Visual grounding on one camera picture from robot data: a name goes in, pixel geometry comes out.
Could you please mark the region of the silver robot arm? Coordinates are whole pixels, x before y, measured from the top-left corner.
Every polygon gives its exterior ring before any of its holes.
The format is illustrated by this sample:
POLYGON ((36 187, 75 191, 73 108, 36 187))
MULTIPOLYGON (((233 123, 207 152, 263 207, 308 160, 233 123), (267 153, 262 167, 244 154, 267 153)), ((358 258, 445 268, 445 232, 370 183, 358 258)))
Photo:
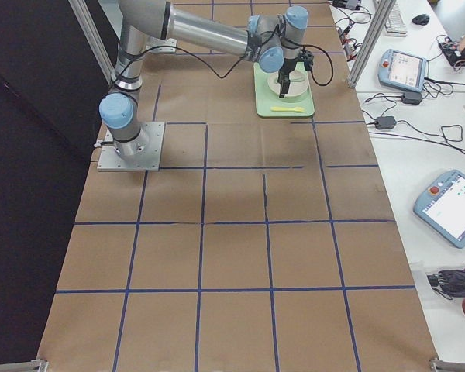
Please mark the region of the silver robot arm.
POLYGON ((141 68, 149 37, 174 38, 200 47, 238 56, 259 64, 265 73, 276 73, 284 97, 296 65, 312 64, 312 55, 302 45, 308 11, 288 8, 283 15, 255 15, 245 30, 227 26, 175 8, 169 1, 120 1, 122 29, 117 62, 108 94, 99 104, 102 121, 112 136, 105 154, 117 160, 117 169, 155 170, 160 163, 163 126, 136 117, 141 68))

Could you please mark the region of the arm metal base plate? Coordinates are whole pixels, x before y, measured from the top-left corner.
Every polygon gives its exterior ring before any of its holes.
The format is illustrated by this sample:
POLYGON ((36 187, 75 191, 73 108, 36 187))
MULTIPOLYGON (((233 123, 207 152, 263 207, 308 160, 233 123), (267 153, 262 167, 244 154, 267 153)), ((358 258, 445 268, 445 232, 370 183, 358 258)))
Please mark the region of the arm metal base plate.
POLYGON ((150 49, 151 53, 176 53, 177 40, 170 38, 161 40, 156 37, 149 36, 146 42, 146 48, 150 49))
POLYGON ((158 171, 164 140, 165 122, 139 122, 139 135, 120 142, 107 129, 98 158, 99 171, 158 171))

